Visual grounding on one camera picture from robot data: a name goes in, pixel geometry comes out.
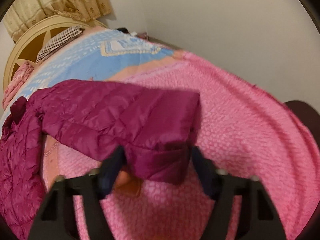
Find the black clamp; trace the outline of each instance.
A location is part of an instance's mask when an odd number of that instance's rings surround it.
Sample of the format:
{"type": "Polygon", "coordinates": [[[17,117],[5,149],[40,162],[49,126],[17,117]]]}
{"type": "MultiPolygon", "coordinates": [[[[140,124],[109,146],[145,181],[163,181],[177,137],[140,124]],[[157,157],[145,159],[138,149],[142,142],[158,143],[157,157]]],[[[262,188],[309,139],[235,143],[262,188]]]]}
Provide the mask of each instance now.
{"type": "MultiPolygon", "coordinates": [[[[205,159],[197,147],[192,149],[192,162],[204,193],[215,200],[200,240],[225,240],[235,195],[242,196],[236,240],[286,239],[276,208],[257,177],[244,179],[228,175],[205,159]]],[[[125,163],[124,150],[119,146],[99,169],[72,179],[58,176],[34,219],[28,240],[79,239],[73,195],[83,196],[90,240],[114,240],[99,200],[111,193],[125,163]]]]}

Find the metal screw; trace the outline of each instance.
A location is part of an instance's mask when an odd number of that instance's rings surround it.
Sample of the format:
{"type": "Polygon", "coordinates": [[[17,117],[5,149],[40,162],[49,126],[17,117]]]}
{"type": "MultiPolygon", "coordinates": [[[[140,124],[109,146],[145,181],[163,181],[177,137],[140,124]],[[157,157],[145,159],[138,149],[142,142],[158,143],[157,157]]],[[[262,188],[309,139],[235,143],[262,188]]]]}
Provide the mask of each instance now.
{"type": "Polygon", "coordinates": [[[217,173],[222,176],[228,175],[228,172],[224,169],[217,169],[217,173]]]}
{"type": "Polygon", "coordinates": [[[95,168],[89,171],[89,176],[97,175],[99,173],[99,169],[95,168]]]}
{"type": "Polygon", "coordinates": [[[253,176],[251,177],[251,180],[252,180],[252,181],[255,181],[255,182],[258,182],[258,181],[260,180],[260,178],[259,178],[257,175],[253,175],[253,176]]]}
{"type": "Polygon", "coordinates": [[[63,175],[58,175],[58,176],[56,177],[55,181],[64,181],[65,179],[66,179],[65,176],[63,176],[63,175]]]}

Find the white wall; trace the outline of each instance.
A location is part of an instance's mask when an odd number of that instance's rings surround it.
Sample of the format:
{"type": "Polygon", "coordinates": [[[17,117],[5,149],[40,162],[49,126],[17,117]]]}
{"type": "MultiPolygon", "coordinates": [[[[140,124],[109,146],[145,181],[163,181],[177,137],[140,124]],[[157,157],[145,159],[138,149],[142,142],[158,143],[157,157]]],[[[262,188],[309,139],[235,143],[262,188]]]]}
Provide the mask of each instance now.
{"type": "Polygon", "coordinates": [[[148,34],[320,111],[320,35],[298,0],[142,0],[148,34]]]}
{"type": "Polygon", "coordinates": [[[110,0],[114,13],[98,20],[110,29],[126,27],[129,32],[146,32],[146,22],[141,0],[110,0]]]}
{"type": "MultiPolygon", "coordinates": [[[[13,49],[14,42],[10,38],[3,22],[0,22],[0,103],[3,99],[3,76],[4,69],[7,63],[8,57],[13,49]]],[[[2,105],[0,104],[0,117],[3,114],[2,105]]]]}

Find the pink pillow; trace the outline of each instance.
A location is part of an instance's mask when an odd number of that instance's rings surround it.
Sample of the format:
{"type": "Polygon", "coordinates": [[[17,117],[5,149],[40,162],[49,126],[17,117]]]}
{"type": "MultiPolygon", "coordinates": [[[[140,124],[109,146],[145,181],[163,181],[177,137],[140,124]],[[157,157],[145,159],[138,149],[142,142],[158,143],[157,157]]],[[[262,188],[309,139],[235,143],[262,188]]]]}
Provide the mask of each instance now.
{"type": "Polygon", "coordinates": [[[16,95],[20,87],[22,87],[22,85],[27,81],[32,72],[33,66],[28,61],[23,63],[15,72],[12,81],[4,92],[4,98],[2,100],[2,108],[4,110],[7,108],[8,104],[16,95]]]}

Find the pillow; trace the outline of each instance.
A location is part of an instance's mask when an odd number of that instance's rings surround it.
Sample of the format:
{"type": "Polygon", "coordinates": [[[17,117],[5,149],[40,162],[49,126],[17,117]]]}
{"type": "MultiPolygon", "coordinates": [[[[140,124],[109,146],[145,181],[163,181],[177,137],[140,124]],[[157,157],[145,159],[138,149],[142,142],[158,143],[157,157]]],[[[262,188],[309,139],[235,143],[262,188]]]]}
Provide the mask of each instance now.
{"type": "Polygon", "coordinates": [[[31,65],[29,61],[26,61],[14,73],[12,81],[10,82],[10,84],[4,92],[4,97],[2,100],[3,110],[7,108],[12,98],[16,95],[16,93],[22,87],[22,85],[27,81],[28,77],[31,75],[32,72],[33,65],[31,65]]]}
{"type": "Polygon", "coordinates": [[[52,51],[56,50],[66,42],[78,37],[82,33],[82,30],[78,26],[72,26],[63,32],[57,34],[52,39],[50,39],[46,45],[39,51],[36,59],[36,63],[42,60],[52,51]]]}

